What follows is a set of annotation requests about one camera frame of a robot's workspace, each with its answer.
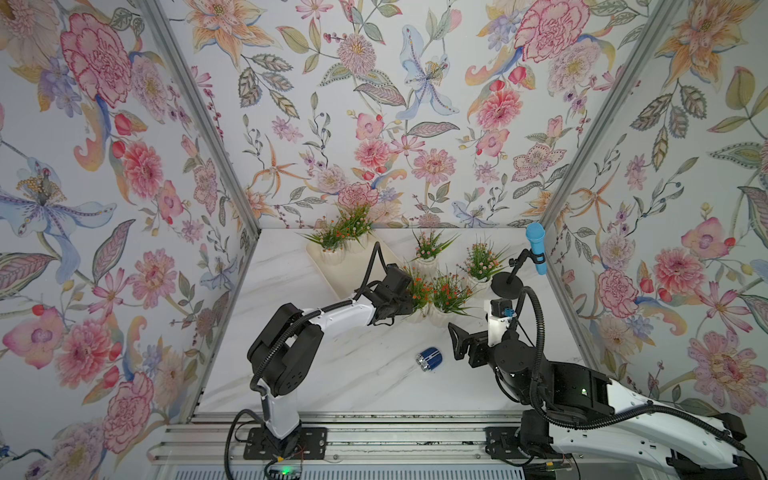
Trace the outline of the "pink flower potted plant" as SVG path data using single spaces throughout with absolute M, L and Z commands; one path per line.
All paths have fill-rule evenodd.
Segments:
M 345 259 L 345 233 L 338 224 L 331 222 L 303 237 L 319 248 L 319 259 L 322 263 L 338 265 Z

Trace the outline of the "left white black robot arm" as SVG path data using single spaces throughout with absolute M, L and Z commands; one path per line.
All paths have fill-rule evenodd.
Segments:
M 282 477 L 272 469 L 280 462 L 325 457 L 327 430 L 302 425 L 293 393 L 307 378 L 325 336 L 358 326 L 392 326 L 397 318 L 413 314 L 412 283 L 403 268 L 385 261 L 381 244 L 376 242 L 361 284 L 351 297 L 314 309 L 300 309 L 292 303 L 278 308 L 246 354 L 252 367 L 249 388 L 259 395 L 261 412 L 245 408 L 230 424 L 223 454 L 227 479 L 235 477 L 231 450 L 238 428 L 246 424 L 245 416 L 254 426 L 242 441 L 244 458 L 264 460 L 266 479 Z

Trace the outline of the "orange flower potted plant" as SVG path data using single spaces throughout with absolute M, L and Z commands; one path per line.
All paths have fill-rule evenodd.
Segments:
M 335 238 L 350 253 L 359 253 L 367 248 L 373 225 L 369 218 L 370 209 L 367 204 L 340 209 L 340 217 L 334 227 Z

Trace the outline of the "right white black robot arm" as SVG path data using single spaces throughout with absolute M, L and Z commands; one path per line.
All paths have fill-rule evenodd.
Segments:
M 527 456 L 596 455 L 678 479 L 766 478 L 739 417 L 693 414 L 586 366 L 547 359 L 544 313 L 531 288 L 515 301 L 488 301 L 486 321 L 474 334 L 448 324 L 453 355 L 490 367 L 502 392 L 525 406 L 513 444 Z

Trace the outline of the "red flower potted plant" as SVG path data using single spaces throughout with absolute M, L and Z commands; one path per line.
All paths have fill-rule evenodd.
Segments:
M 420 323 L 428 317 L 431 311 L 432 282 L 428 275 L 414 267 L 408 266 L 406 272 L 412 278 L 408 292 L 413 301 L 414 311 L 405 320 L 410 323 Z
M 431 281 L 429 320 L 436 327 L 446 327 L 457 317 L 468 316 L 472 288 L 456 273 L 440 273 Z

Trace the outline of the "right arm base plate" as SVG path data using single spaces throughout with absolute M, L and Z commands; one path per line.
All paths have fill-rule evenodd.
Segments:
M 507 460 L 522 464 L 528 460 L 561 459 L 563 455 L 553 448 L 553 440 L 535 429 L 516 426 L 487 427 L 484 429 L 485 452 L 494 460 Z

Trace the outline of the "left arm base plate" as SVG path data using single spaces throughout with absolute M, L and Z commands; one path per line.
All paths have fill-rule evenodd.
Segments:
M 251 428 L 244 447 L 245 460 L 324 460 L 327 429 L 298 425 L 287 437 L 279 439 L 267 427 Z

